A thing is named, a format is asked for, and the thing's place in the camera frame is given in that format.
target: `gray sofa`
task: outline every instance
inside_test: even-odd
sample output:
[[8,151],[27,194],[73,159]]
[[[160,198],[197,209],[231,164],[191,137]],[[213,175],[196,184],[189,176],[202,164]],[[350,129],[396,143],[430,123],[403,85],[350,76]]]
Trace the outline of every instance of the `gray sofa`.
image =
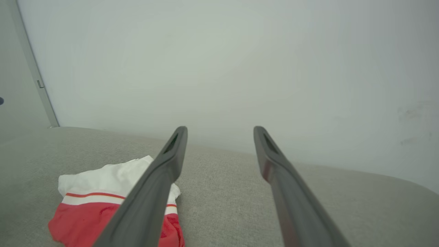
[[[61,201],[58,176],[155,157],[164,144],[58,127],[0,146],[0,245],[62,246],[47,228]],[[439,196],[434,192],[382,175],[294,165],[352,246],[439,246]],[[270,186],[255,155],[189,145],[176,184],[188,247],[283,245]]]

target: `cloth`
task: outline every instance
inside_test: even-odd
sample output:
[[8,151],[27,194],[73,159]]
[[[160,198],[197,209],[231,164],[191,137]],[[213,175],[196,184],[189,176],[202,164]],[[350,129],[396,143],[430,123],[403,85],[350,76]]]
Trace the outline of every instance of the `cloth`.
[[[64,197],[49,222],[55,241],[66,247],[91,247],[153,159],[146,156],[76,175],[61,175],[58,191]],[[175,200],[180,189],[172,184],[159,247],[184,247]]]

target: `wall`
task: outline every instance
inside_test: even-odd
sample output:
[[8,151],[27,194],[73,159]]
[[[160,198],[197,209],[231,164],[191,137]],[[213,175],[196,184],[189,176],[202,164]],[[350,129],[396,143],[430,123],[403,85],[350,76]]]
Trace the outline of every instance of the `wall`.
[[434,0],[21,0],[61,126],[254,153],[439,193]]
[[50,127],[6,1],[0,0],[0,145]]

